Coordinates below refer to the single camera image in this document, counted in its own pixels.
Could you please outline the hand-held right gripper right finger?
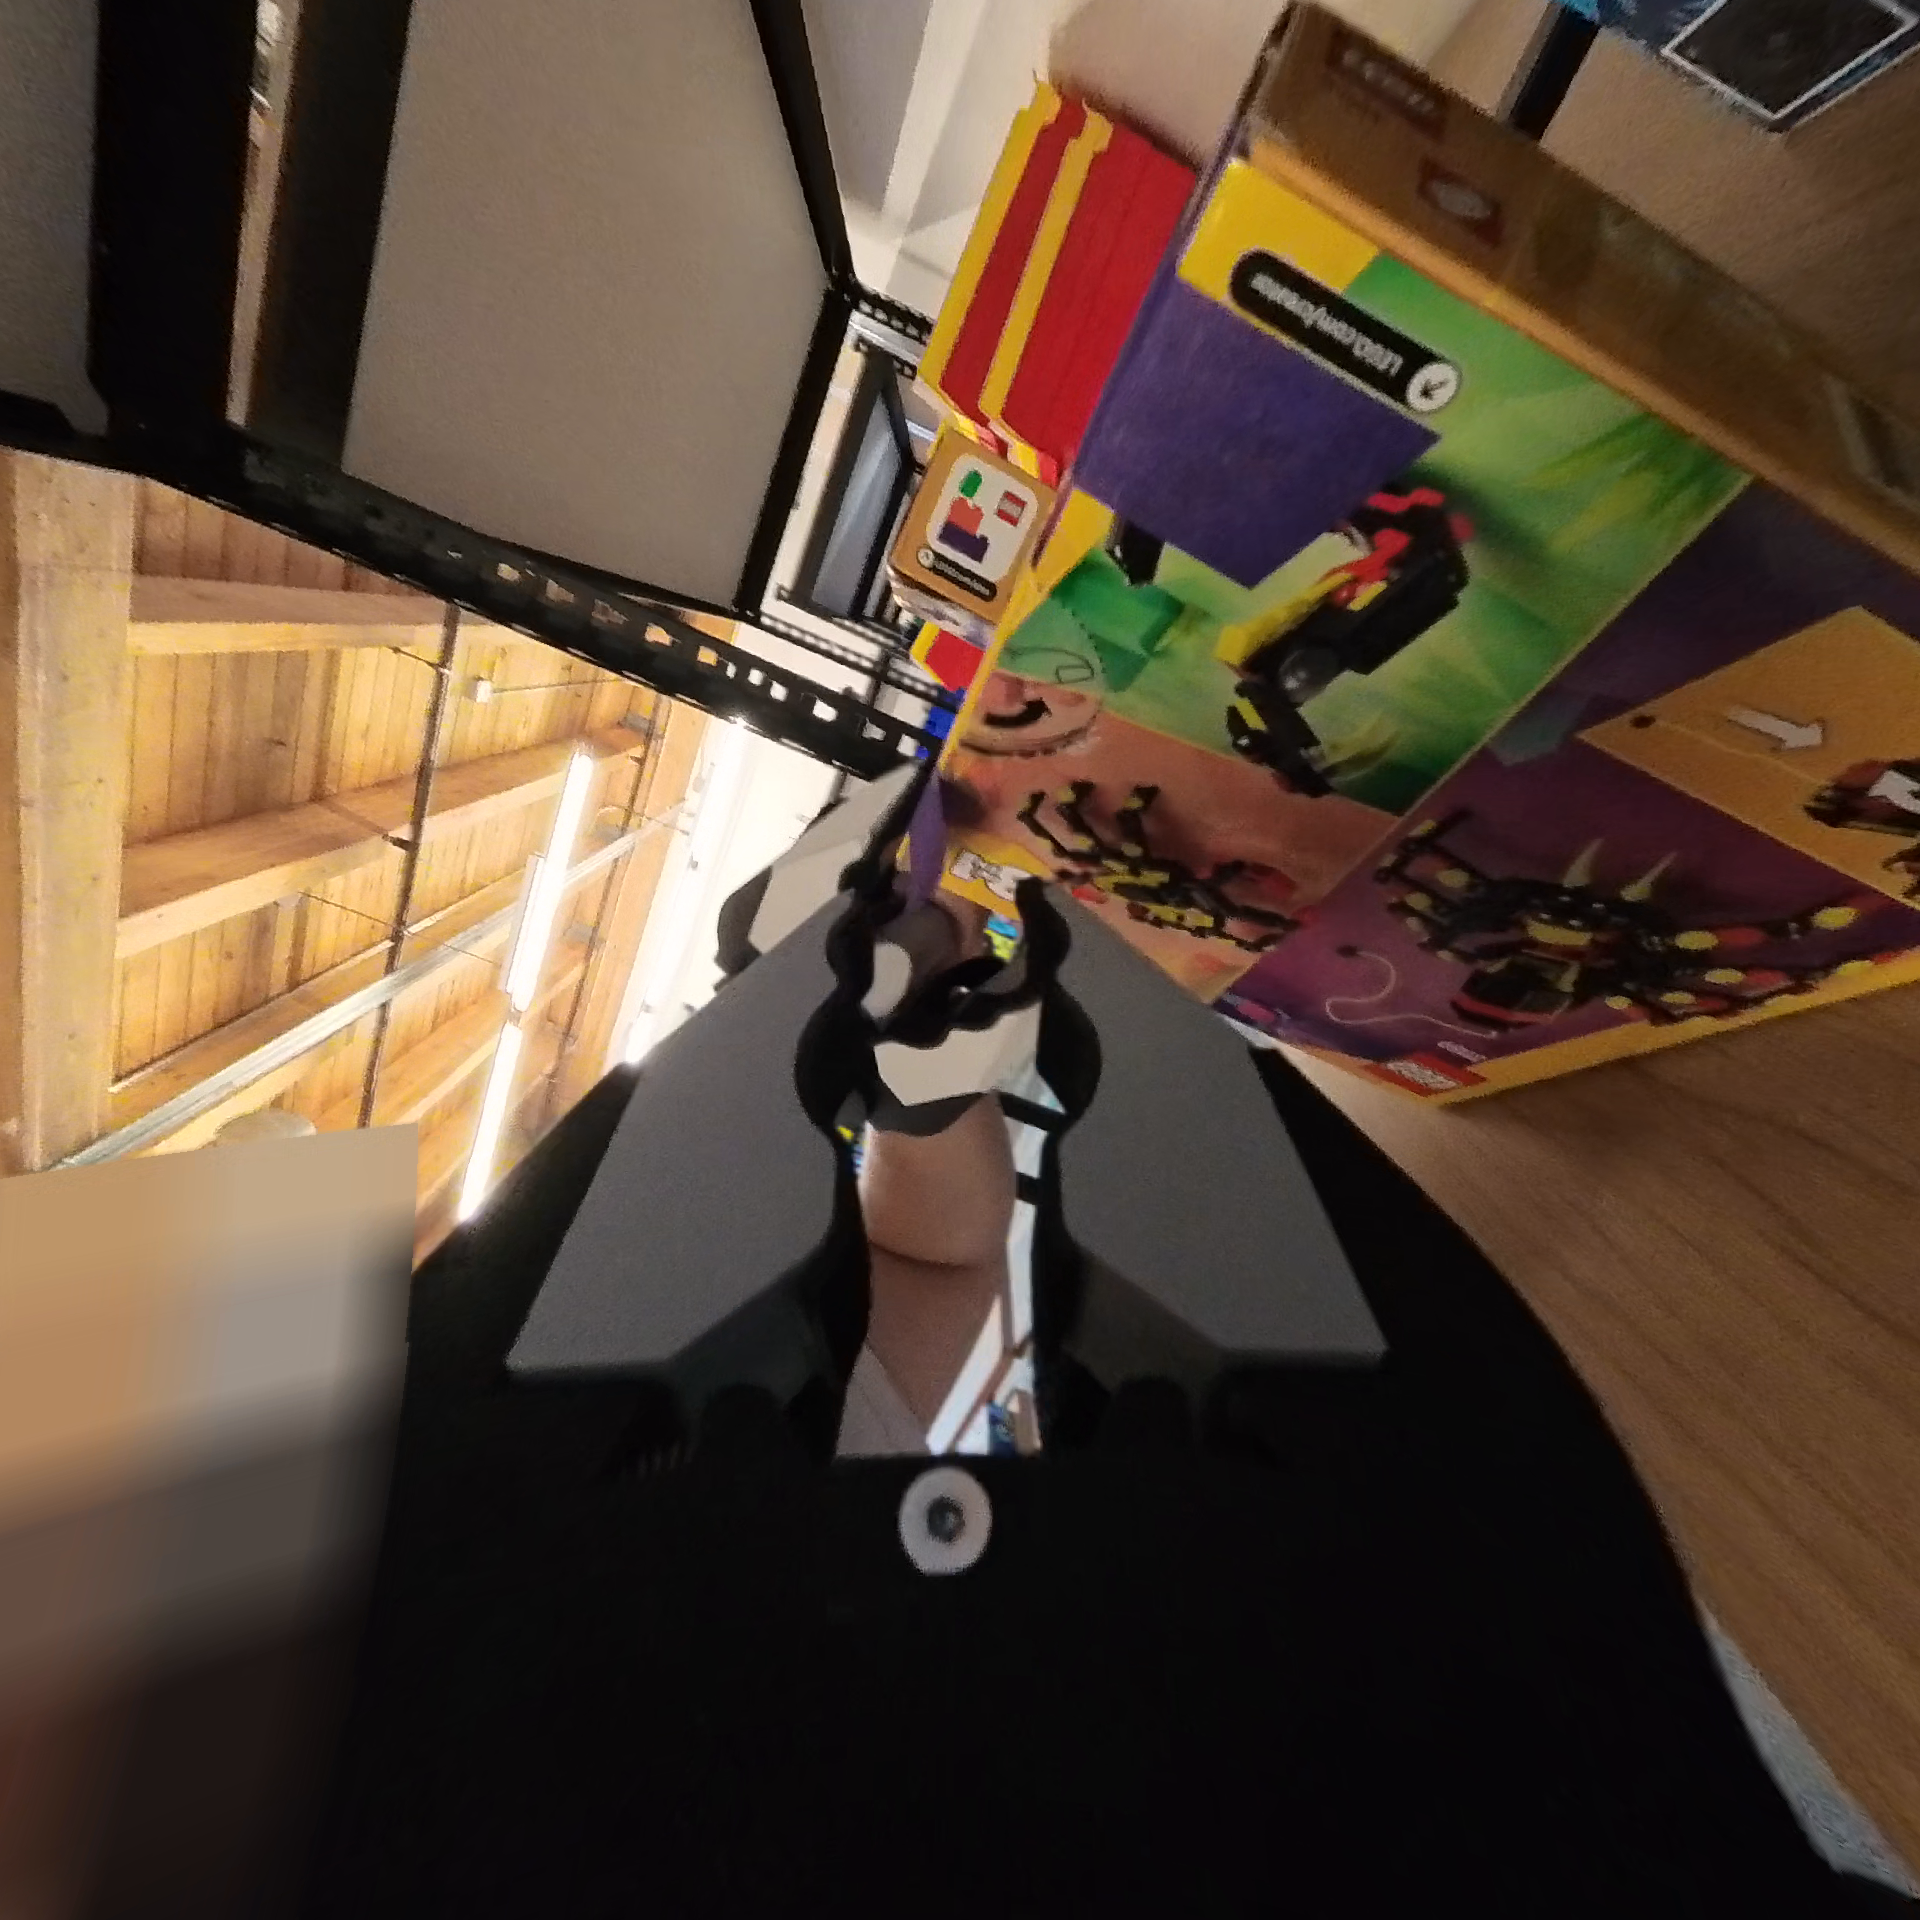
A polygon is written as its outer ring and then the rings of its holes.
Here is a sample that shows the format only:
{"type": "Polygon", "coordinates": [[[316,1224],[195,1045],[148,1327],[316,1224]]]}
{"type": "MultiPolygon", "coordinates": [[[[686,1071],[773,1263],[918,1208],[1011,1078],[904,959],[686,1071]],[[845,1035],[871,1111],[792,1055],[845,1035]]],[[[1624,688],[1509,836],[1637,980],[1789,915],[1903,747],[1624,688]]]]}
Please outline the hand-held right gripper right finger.
{"type": "Polygon", "coordinates": [[[1045,1378],[1211,1397],[1264,1368],[1373,1368],[1385,1332],[1244,1038],[1080,903],[1019,892],[1041,989],[1045,1378]]]}

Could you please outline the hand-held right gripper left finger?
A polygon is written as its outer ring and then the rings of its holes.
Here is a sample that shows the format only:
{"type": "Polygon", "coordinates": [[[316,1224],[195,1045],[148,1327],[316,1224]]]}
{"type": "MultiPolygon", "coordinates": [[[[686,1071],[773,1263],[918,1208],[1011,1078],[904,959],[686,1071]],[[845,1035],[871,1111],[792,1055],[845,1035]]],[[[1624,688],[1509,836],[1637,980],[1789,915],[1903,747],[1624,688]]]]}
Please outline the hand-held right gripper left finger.
{"type": "Polygon", "coordinates": [[[871,1287],[848,1116],[871,1106],[899,839],[638,1063],[507,1349],[516,1386],[635,1387],[695,1424],[753,1387],[836,1452],[871,1287]]]}

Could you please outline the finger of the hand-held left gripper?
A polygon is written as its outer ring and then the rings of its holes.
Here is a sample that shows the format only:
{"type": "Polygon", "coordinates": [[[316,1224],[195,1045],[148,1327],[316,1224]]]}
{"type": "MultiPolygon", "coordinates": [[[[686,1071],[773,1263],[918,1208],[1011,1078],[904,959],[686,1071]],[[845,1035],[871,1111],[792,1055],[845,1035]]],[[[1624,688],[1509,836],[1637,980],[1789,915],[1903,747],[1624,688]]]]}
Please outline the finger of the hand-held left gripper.
{"type": "Polygon", "coordinates": [[[902,832],[921,794],[921,768],[904,762],[820,812],[768,867],[743,880],[716,915],[716,965],[748,968],[838,898],[856,871],[902,832]]]}
{"type": "Polygon", "coordinates": [[[1038,1060],[1027,944],[960,951],[879,938],[871,955],[871,1130],[941,1134],[1038,1060]]]}

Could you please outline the large spider print toy box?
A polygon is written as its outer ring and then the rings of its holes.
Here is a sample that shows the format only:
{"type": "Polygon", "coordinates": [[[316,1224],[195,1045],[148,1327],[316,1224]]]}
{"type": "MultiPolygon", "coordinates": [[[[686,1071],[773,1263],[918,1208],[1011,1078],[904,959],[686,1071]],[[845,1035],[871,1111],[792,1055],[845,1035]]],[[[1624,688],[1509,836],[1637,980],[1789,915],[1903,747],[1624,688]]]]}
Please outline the large spider print toy box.
{"type": "Polygon", "coordinates": [[[1247,1035],[1446,1106],[1915,984],[1915,453],[1334,14],[1265,39],[943,774],[1247,1035]]]}

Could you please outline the person's left hand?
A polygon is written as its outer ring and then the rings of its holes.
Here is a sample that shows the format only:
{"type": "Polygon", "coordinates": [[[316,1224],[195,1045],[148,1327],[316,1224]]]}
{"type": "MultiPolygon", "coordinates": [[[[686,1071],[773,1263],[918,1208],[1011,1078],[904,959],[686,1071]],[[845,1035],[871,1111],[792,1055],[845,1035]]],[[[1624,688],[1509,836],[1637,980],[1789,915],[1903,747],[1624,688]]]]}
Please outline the person's left hand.
{"type": "Polygon", "coordinates": [[[1017,1206],[1017,1165],[997,1095],[926,1135],[871,1132],[856,1176],[871,1251],[943,1274],[1000,1270],[1017,1206]]]}

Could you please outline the ceiling light strip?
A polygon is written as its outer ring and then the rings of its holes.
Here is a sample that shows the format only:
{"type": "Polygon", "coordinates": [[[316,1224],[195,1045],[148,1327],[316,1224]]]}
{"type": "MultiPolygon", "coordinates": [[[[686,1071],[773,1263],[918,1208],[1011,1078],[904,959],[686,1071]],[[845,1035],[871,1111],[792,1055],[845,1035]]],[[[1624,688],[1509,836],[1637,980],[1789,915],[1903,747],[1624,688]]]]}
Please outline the ceiling light strip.
{"type": "Polygon", "coordinates": [[[485,1205],[496,1176],[496,1154],[525,1045],[525,1020],[532,1011],[544,959],[552,942],[569,862],[580,839],[592,782],[595,756],[588,747],[577,747],[566,756],[547,839],[529,860],[521,885],[507,955],[499,974],[499,987],[504,1002],[503,1024],[496,1034],[463,1176],[452,1208],[455,1220],[461,1224],[485,1205]]]}

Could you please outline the small orange toy box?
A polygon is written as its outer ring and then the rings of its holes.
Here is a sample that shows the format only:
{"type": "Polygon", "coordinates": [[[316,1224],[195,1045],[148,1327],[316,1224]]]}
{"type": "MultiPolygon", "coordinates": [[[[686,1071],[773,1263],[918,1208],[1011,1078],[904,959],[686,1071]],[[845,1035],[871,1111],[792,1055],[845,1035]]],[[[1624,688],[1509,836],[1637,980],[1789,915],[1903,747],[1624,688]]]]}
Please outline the small orange toy box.
{"type": "Polygon", "coordinates": [[[886,554],[893,598],[952,632],[991,640],[1054,504],[1051,486],[943,422],[886,554]]]}

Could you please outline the black metal shelf rack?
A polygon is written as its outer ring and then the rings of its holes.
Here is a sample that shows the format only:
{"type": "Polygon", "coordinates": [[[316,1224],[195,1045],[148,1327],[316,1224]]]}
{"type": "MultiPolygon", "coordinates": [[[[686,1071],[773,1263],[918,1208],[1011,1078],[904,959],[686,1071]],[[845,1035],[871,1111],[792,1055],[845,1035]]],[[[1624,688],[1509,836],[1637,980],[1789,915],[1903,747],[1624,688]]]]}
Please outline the black metal shelf rack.
{"type": "Polygon", "coordinates": [[[803,5],[5,5],[5,453],[168,486],[856,780],[757,626],[860,283],[803,5]]]}

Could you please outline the red and yellow storage bin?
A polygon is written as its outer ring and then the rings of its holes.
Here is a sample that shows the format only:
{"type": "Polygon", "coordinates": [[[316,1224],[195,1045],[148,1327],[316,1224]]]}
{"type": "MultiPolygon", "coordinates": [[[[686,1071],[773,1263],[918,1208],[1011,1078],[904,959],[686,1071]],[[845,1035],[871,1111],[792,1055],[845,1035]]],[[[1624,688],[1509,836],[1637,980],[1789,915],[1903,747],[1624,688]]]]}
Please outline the red and yellow storage bin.
{"type": "Polygon", "coordinates": [[[1047,79],[1036,84],[999,151],[918,357],[918,384],[957,429],[1036,475],[1047,454],[1000,414],[1087,173],[1108,142],[1100,112],[1047,79]]]}
{"type": "Polygon", "coordinates": [[[979,379],[984,424],[1039,480],[1076,460],[1195,168],[1085,100],[1041,87],[999,238],[1013,277],[979,379]]]}

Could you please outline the dark printed box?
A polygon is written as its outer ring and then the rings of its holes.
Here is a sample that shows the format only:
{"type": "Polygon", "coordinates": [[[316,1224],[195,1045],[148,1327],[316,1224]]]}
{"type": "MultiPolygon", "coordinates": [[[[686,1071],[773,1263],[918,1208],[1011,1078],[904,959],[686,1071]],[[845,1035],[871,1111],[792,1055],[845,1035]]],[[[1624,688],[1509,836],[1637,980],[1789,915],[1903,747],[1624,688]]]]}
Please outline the dark printed box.
{"type": "Polygon", "coordinates": [[[1563,3],[1774,134],[1915,58],[1915,3],[1563,3]]]}

